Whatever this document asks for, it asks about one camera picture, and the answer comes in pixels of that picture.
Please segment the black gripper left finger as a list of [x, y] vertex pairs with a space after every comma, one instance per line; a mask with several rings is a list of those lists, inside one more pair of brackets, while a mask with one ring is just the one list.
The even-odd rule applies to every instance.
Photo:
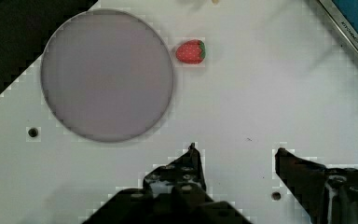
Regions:
[[194, 145], [145, 176], [139, 189], [123, 189], [82, 224], [252, 224], [227, 202], [206, 192]]

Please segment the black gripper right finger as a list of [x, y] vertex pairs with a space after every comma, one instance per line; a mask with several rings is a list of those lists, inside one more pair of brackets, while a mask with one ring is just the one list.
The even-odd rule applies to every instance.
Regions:
[[312, 224], [358, 224], [358, 169], [328, 168], [281, 147], [275, 172]]

